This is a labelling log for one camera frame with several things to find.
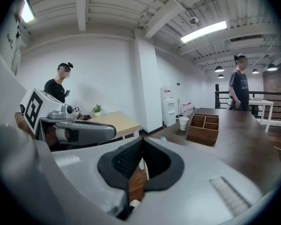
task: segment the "wooden organizer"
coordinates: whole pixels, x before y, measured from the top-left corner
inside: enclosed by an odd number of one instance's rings
[[[195,113],[188,126],[186,139],[213,146],[219,134],[219,116]]]

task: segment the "gray robot arm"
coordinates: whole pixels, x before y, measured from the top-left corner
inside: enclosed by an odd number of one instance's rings
[[[88,145],[108,141],[116,136],[117,130],[112,125],[94,123],[90,121],[72,120],[60,121],[54,124],[56,136],[61,143],[72,145]],[[68,138],[63,138],[59,132],[68,133]]]

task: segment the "black t-shirt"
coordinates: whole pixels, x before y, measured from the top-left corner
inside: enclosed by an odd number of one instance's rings
[[[234,92],[241,102],[242,110],[249,110],[249,87],[248,79],[245,74],[242,74],[240,71],[235,69],[230,77],[229,86],[233,87]]]
[[[62,103],[65,102],[65,89],[62,85],[55,82],[54,79],[51,79],[46,82],[44,92],[49,93]]]

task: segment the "man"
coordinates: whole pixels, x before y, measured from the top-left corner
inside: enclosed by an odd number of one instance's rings
[[[229,82],[229,95],[232,99],[230,110],[249,110],[249,88],[244,70],[248,66],[247,58],[241,53],[234,56],[237,65],[232,72]]]
[[[64,79],[70,76],[71,68],[73,65],[69,62],[61,63],[57,67],[57,75],[54,79],[46,82],[44,91],[55,97],[58,101],[65,103],[65,89],[61,85]]]

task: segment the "ceiling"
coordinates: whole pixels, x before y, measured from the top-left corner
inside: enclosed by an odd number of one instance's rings
[[[265,0],[176,0],[198,24],[190,24],[185,11],[173,0],[28,0],[35,20],[24,23],[28,37],[75,24],[85,32],[90,24],[104,23],[140,28],[191,60],[203,70],[234,66],[233,55],[246,54],[249,63],[267,66],[281,61],[280,20]],[[200,28],[226,21],[227,29],[187,44],[181,37]]]

